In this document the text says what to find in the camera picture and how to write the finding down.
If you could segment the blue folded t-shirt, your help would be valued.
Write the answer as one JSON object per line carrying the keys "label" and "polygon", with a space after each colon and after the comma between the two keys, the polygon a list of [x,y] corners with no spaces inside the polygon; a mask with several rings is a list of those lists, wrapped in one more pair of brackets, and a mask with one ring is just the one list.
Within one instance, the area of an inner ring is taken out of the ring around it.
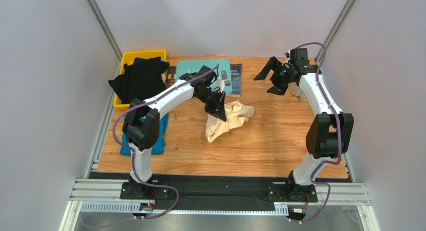
{"label": "blue folded t-shirt", "polygon": [[[167,145],[166,141],[165,141],[165,134],[168,128],[168,124],[169,124],[169,117],[170,115],[167,113],[161,120],[159,123],[159,138],[157,140],[157,142],[155,143],[155,145],[152,147],[152,155],[153,156],[158,156],[158,155],[162,155],[164,153],[164,148]],[[127,136],[125,134],[122,135],[122,143],[125,146],[130,146],[129,142],[127,141]],[[125,147],[121,147],[120,155],[122,156],[131,156],[131,151],[128,148]]]}

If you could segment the black t-shirt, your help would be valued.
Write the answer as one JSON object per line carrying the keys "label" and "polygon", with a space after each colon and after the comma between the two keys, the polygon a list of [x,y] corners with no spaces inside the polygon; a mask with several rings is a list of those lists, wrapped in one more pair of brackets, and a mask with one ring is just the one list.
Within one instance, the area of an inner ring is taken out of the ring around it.
{"label": "black t-shirt", "polygon": [[169,67],[170,64],[161,57],[136,58],[134,64],[123,66],[124,74],[108,83],[123,104],[130,104],[135,99],[144,101],[167,89],[162,75]]}

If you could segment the teal folding board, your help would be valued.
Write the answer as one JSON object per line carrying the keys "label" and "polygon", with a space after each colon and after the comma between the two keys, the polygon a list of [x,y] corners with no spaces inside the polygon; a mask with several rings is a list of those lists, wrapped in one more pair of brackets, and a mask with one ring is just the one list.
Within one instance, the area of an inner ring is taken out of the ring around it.
{"label": "teal folding board", "polygon": [[206,59],[206,60],[184,60],[180,61],[176,67],[176,80],[184,74],[198,73],[202,67],[206,66],[210,70],[219,65],[216,71],[217,77],[224,81],[224,91],[227,95],[233,92],[231,63],[227,59]]}

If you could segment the dark blue book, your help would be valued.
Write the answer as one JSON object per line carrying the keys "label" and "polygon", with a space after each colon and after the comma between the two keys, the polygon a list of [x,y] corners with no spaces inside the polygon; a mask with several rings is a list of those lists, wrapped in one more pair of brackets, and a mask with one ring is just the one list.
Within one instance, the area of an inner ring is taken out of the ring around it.
{"label": "dark blue book", "polygon": [[231,86],[232,92],[230,96],[239,98],[242,92],[242,64],[231,64],[230,65],[230,74],[231,74]]}

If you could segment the yellow plastic bin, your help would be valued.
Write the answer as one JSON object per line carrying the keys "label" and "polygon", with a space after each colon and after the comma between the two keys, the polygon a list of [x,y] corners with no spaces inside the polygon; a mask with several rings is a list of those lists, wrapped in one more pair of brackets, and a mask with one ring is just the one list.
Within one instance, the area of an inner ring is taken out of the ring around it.
{"label": "yellow plastic bin", "polygon": [[[120,70],[118,72],[118,75],[123,75],[125,73],[124,66],[125,65],[133,65],[135,63],[135,59],[143,59],[148,60],[152,58],[161,57],[161,60],[164,62],[168,62],[168,53],[165,49],[158,49],[158,50],[140,50],[140,51],[128,51],[125,52],[122,56]],[[122,104],[121,99],[118,97],[117,94],[115,94],[113,99],[113,106],[116,110],[120,111],[126,111],[129,109],[129,104]]]}

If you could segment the dark Edward Tulane book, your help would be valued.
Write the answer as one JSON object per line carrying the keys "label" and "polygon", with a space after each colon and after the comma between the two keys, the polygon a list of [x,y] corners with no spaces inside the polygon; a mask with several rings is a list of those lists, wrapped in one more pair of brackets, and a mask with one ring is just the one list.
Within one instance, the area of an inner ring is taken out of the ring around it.
{"label": "dark Edward Tulane book", "polygon": [[174,84],[176,82],[176,74],[177,74],[177,67],[176,66],[170,66],[166,72],[166,80],[165,82],[167,84]]}

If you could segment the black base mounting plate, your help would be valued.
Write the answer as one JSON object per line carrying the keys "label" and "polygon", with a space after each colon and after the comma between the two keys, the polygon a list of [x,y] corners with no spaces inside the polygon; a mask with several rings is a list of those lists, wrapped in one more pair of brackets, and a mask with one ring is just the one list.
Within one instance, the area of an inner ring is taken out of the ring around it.
{"label": "black base mounting plate", "polygon": [[138,185],[125,173],[94,173],[95,181],[118,182],[120,201],[152,201],[156,208],[175,211],[273,211],[275,203],[318,204],[319,187],[288,188],[286,177],[237,177],[155,174],[154,187]]}

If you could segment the right aluminium frame post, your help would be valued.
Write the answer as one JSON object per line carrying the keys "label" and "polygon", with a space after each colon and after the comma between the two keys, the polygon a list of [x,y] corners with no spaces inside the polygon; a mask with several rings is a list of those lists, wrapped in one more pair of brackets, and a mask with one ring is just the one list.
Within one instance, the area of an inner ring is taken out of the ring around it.
{"label": "right aluminium frame post", "polygon": [[325,41],[323,42],[323,45],[326,47],[327,50],[330,49],[333,41],[337,37],[339,31],[342,29],[346,19],[349,17],[351,11],[355,7],[358,0],[347,0],[345,5],[343,6],[341,12],[339,13],[336,21],[334,22],[334,25],[332,26],[328,36],[326,37]]}

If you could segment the left aluminium frame post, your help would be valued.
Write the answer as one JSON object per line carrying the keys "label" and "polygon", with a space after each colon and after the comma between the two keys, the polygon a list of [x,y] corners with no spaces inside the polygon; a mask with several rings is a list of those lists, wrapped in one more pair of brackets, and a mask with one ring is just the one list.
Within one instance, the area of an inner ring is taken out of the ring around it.
{"label": "left aluminium frame post", "polygon": [[121,51],[102,11],[96,0],[86,0],[89,8],[91,9],[100,29],[102,30],[106,40],[108,41],[114,55],[119,61],[122,61],[123,52]]}

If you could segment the cream t-shirt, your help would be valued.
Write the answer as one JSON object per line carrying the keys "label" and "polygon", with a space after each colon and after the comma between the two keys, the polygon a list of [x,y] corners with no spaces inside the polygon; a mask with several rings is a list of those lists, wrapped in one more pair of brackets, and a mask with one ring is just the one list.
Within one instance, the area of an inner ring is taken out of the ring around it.
{"label": "cream t-shirt", "polygon": [[233,129],[241,128],[255,114],[253,106],[242,104],[240,101],[227,103],[224,108],[226,121],[222,121],[210,114],[207,115],[205,135],[209,143],[214,142],[218,137]]}

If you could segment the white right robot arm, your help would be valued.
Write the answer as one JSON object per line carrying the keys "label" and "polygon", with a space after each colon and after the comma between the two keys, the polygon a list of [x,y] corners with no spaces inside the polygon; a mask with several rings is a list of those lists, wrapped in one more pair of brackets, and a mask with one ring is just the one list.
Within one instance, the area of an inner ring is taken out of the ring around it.
{"label": "white right robot arm", "polygon": [[288,177],[287,187],[294,190],[316,184],[318,174],[327,165],[337,166],[348,150],[355,119],[345,113],[327,90],[321,67],[309,65],[306,58],[280,62],[271,57],[255,81],[265,80],[273,72],[269,94],[283,96],[290,84],[296,84],[307,97],[314,114],[306,136],[307,154]]}

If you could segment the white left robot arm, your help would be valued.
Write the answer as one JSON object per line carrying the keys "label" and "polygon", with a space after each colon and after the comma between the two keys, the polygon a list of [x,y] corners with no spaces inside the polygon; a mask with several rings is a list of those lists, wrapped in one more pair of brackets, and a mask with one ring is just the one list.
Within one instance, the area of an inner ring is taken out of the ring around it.
{"label": "white left robot arm", "polygon": [[123,133],[131,150],[131,180],[137,185],[153,187],[149,183],[153,172],[152,148],[160,138],[161,119],[180,104],[193,98],[205,104],[205,112],[226,122],[226,82],[218,78],[214,88],[205,81],[192,77],[179,80],[159,95],[140,101],[136,99],[126,114]]}

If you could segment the aluminium frame post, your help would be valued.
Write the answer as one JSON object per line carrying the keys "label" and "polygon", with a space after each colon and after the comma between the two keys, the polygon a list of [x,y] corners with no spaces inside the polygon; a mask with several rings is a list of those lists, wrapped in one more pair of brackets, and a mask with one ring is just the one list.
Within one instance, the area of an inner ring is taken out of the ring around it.
{"label": "aluminium frame post", "polygon": [[106,40],[108,41],[114,55],[119,61],[122,61],[123,52],[121,51],[102,11],[96,0],[86,0],[89,8],[91,9],[100,29],[102,30]]}
{"label": "aluminium frame post", "polygon": [[336,21],[334,22],[334,25],[332,26],[328,36],[326,37],[325,41],[323,42],[323,45],[326,47],[327,50],[330,49],[333,41],[337,37],[339,31],[342,29],[346,19],[349,17],[351,11],[355,7],[358,0],[347,0],[345,5],[343,6],[341,12],[339,13]]}

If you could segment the white patterned mug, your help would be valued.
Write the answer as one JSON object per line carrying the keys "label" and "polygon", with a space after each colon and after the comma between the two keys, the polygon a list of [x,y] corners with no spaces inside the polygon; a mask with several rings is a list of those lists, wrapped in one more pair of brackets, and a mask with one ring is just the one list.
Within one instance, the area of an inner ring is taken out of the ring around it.
{"label": "white patterned mug", "polygon": [[297,83],[293,82],[290,83],[288,86],[288,90],[292,95],[295,97],[300,98],[301,100],[305,99],[305,93],[302,91],[302,89],[297,85]]}

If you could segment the aluminium front frame rail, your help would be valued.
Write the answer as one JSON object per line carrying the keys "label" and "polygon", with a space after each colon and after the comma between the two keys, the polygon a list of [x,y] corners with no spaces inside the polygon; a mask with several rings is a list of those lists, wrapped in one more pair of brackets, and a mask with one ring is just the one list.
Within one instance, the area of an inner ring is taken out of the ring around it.
{"label": "aluminium front frame rail", "polygon": [[72,201],[85,211],[133,214],[262,214],[286,216],[314,213],[325,207],[371,205],[365,185],[338,182],[296,190],[286,195],[283,178],[157,175],[158,188],[134,188],[121,179],[78,179]]}

